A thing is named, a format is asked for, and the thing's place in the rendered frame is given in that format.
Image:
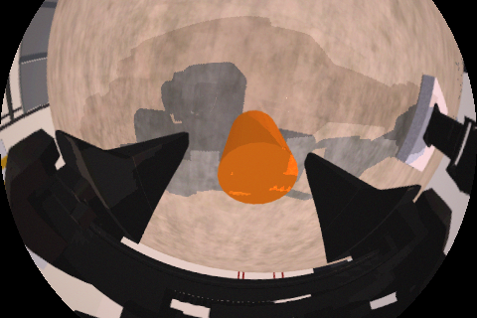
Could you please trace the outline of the orange knob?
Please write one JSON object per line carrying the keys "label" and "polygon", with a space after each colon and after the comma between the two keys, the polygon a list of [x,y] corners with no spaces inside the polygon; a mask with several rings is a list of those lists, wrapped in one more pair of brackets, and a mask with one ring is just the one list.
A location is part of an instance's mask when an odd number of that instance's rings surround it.
{"label": "orange knob", "polygon": [[297,182],[298,164],[266,112],[243,112],[232,124],[218,168],[219,182],[238,202],[266,204]]}

